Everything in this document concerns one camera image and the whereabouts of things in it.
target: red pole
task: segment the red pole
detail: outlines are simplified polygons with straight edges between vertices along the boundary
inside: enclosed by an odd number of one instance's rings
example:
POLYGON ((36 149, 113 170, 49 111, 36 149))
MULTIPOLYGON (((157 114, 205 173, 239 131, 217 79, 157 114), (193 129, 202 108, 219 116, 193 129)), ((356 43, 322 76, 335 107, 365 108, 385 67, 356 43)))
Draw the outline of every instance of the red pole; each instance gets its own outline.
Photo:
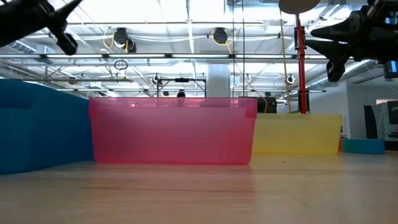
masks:
POLYGON ((307 97, 305 91, 305 51, 304 51, 304 39, 303 39, 303 32, 301 28, 300 17, 296 15, 296 26, 297 26, 297 37, 298 37, 298 80, 300 81, 300 92, 301 92, 301 110, 302 114, 307 114, 307 97))

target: blue object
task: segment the blue object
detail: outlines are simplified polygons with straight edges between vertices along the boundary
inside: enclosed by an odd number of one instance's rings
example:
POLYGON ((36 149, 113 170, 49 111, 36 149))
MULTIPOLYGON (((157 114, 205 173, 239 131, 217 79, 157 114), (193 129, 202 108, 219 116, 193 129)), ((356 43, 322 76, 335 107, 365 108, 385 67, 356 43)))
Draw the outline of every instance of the blue object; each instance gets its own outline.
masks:
POLYGON ((363 154, 384 154, 384 140, 343 139, 343 152, 363 154))
POLYGON ((0 174, 93 160, 88 100, 0 80, 0 174))

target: wooden floor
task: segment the wooden floor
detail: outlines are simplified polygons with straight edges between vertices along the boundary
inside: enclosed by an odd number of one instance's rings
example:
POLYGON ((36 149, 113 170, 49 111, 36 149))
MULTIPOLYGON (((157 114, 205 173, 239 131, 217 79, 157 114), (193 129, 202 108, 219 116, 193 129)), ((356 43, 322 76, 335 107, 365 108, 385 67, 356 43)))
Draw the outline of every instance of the wooden floor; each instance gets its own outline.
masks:
POLYGON ((398 154, 79 163, 0 177, 0 223, 398 223, 398 154))

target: yellow plastic bin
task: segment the yellow plastic bin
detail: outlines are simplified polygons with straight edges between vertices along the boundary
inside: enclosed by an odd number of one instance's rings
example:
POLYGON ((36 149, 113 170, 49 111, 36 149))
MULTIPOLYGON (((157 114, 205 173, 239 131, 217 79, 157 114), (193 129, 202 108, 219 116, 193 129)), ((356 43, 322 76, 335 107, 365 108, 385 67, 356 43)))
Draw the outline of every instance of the yellow plastic bin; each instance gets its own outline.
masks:
POLYGON ((259 114, 253 153, 335 154, 341 125, 334 114, 259 114))

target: pink plastic bin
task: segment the pink plastic bin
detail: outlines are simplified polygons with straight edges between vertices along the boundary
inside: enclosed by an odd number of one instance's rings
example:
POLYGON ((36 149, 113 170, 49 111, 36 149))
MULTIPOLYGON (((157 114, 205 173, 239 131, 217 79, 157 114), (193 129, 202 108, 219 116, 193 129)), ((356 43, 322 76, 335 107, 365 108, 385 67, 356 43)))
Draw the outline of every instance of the pink plastic bin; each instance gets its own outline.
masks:
POLYGON ((90 98, 97 162, 250 162, 257 101, 246 98, 90 98))

